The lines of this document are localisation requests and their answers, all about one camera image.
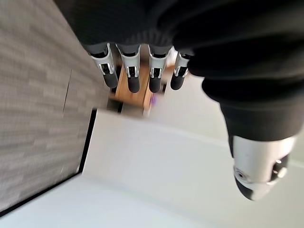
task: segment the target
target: black fabric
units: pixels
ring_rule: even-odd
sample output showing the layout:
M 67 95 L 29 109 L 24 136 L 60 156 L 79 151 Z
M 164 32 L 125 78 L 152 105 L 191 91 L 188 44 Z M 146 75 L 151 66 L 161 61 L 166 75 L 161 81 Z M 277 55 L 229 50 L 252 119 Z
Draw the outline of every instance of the black fabric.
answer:
M 55 2 L 89 53 L 103 42 L 193 53 L 189 71 L 205 77 L 202 88 L 220 103 L 229 135 L 279 140 L 301 128 L 303 0 Z
M 171 45 L 157 22 L 176 0 L 55 0 L 75 35 L 89 52 L 102 42 Z

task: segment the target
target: white wall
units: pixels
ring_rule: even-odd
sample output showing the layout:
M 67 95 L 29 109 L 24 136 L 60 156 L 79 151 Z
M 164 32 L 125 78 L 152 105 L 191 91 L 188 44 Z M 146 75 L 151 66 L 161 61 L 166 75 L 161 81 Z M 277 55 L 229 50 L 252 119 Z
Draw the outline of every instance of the white wall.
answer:
M 83 176 L 0 220 L 1 228 L 211 228 Z
M 171 78 L 171 73 L 164 77 Z M 174 91 L 169 80 L 165 95 L 156 95 L 156 105 L 146 120 L 227 143 L 222 112 L 218 103 L 203 92 L 202 81 L 202 77 L 188 75 L 182 88 Z M 304 163 L 304 130 L 299 134 L 291 158 Z
M 290 165 L 271 194 L 251 202 L 232 166 L 226 144 L 98 111 L 83 175 L 226 228 L 304 226 L 303 168 Z

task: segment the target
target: wooden table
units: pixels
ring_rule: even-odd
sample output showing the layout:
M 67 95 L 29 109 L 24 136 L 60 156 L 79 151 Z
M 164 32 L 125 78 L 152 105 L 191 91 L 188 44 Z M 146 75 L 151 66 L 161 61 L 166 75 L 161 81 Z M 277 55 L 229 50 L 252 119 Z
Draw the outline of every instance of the wooden table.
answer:
M 151 107 L 150 100 L 152 97 L 152 92 L 149 90 L 148 65 L 140 65 L 139 81 L 140 90 L 136 94 L 131 93 L 128 88 L 128 78 L 126 71 L 124 69 L 124 66 L 122 66 L 116 92 L 110 92 L 109 99 L 141 107 L 143 108 L 143 112 L 148 111 Z

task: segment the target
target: black rubber fingertip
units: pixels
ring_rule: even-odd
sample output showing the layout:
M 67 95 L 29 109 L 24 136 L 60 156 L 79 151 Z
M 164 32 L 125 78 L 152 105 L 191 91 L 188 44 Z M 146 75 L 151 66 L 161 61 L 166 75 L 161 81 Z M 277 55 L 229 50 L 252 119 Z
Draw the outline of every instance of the black rubber fingertip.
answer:
M 117 75 L 116 72 L 114 72 L 113 74 L 106 74 L 104 75 L 104 82 L 106 83 L 106 85 L 108 87 L 110 87 L 111 89 L 116 88 L 118 85 L 118 79 L 117 79 Z
M 172 75 L 171 79 L 171 89 L 173 90 L 179 90 L 182 87 L 182 84 L 184 83 L 184 77 L 176 77 L 174 74 Z
M 161 89 L 161 79 L 150 77 L 149 89 L 152 93 L 157 93 Z
M 140 89 L 139 78 L 138 77 L 129 77 L 128 78 L 128 87 L 130 92 L 137 93 Z

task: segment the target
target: robotic hand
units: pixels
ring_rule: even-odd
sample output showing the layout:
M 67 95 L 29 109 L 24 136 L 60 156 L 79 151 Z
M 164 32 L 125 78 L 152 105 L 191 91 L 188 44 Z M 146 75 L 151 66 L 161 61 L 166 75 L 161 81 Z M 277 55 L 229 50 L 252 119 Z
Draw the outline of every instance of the robotic hand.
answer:
M 179 51 L 171 87 L 189 70 L 219 102 L 238 189 L 250 200 L 285 176 L 304 121 L 304 2 L 300 0 L 55 0 L 105 81 L 116 43 L 129 89 L 139 89 L 139 46 L 149 44 L 150 84 L 159 90 L 171 46 Z

